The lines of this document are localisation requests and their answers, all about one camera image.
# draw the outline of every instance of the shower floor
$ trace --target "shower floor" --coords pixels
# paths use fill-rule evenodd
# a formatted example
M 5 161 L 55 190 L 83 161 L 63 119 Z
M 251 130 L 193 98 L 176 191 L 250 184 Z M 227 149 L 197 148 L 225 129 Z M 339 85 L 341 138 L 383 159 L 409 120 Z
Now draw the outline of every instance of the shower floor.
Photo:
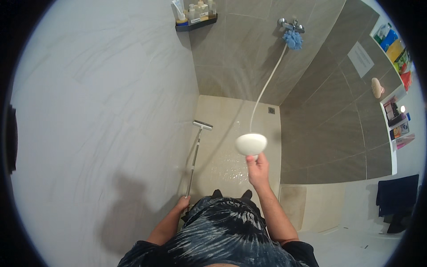
M 225 197 L 241 197 L 250 189 L 252 201 L 259 206 L 259 199 L 249 183 L 245 157 L 240 155 L 234 141 L 249 131 L 249 121 L 255 102 L 227 97 L 200 95 L 195 119 L 213 125 L 213 130 L 202 132 L 197 154 L 194 178 L 191 184 L 191 203 L 209 196 L 215 189 L 221 190 Z M 252 131 L 267 137 L 265 154 L 270 162 L 269 181 L 276 197 L 280 190 L 281 169 L 281 127 L 280 111 L 275 105 L 258 104 L 252 123 Z M 198 128 L 194 127 L 187 159 L 187 171 L 181 183 L 185 193 L 190 176 L 190 166 L 194 155 L 194 144 Z

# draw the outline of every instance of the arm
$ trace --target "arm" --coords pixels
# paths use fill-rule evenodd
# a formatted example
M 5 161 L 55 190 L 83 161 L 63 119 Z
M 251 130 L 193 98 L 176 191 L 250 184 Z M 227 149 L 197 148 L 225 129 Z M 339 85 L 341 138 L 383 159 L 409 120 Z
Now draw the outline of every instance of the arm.
M 151 232 L 147 242 L 157 244 L 159 246 L 169 241 L 178 230 L 179 217 L 181 213 L 190 205 L 190 196 L 181 197 L 178 204 L 159 222 L 159 224 Z
M 290 241 L 299 241 L 295 228 L 271 190 L 268 181 L 269 163 L 264 153 L 258 156 L 256 162 L 254 157 L 247 156 L 246 162 L 248 164 L 249 181 L 260 198 L 270 238 L 279 242 L 282 246 Z

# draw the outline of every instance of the person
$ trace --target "person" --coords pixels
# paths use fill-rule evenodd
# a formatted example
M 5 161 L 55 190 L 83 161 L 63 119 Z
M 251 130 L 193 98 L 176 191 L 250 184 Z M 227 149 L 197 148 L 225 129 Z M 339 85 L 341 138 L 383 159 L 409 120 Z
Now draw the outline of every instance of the person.
M 318 267 L 313 247 L 298 239 L 270 188 L 264 153 L 257 161 L 247 156 L 246 162 L 265 219 L 250 201 L 251 191 L 234 199 L 215 190 L 186 213 L 185 223 L 176 233 L 180 216 L 190 203 L 190 197 L 181 197 L 148 239 L 136 242 L 118 266 Z

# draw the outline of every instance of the hand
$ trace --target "hand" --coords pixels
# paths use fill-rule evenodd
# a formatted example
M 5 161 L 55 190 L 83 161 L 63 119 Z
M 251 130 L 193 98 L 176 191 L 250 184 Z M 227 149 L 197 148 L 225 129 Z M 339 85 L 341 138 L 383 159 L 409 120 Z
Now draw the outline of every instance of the hand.
M 258 160 L 256 162 L 253 156 L 246 156 L 246 163 L 249 171 L 249 182 L 254 186 L 255 190 L 262 187 L 270 187 L 268 182 L 270 164 L 264 152 L 258 155 Z
M 182 196 L 179 200 L 178 200 L 178 204 L 176 204 L 176 207 L 181 210 L 184 211 L 186 208 L 188 208 L 190 206 L 190 196 Z

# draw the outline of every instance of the gray tile wall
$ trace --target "gray tile wall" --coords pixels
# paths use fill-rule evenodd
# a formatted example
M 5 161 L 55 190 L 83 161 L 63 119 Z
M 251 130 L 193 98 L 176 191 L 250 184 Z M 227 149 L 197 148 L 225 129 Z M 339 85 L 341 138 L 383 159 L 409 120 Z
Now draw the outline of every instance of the gray tile wall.
M 313 61 L 280 105 L 281 183 L 348 182 L 391 174 L 388 131 L 379 102 L 401 81 L 369 36 L 378 17 L 362 1 L 347 0 Z M 362 78 L 347 57 L 356 41 L 374 62 Z M 379 100 L 371 91 L 373 77 L 386 90 Z
M 196 0 L 184 0 L 185 7 Z M 331 31 L 345 0 L 217 0 L 218 21 L 190 32 L 200 94 L 256 101 L 284 48 L 277 19 L 304 25 L 303 49 L 287 51 L 261 102 L 280 105 Z

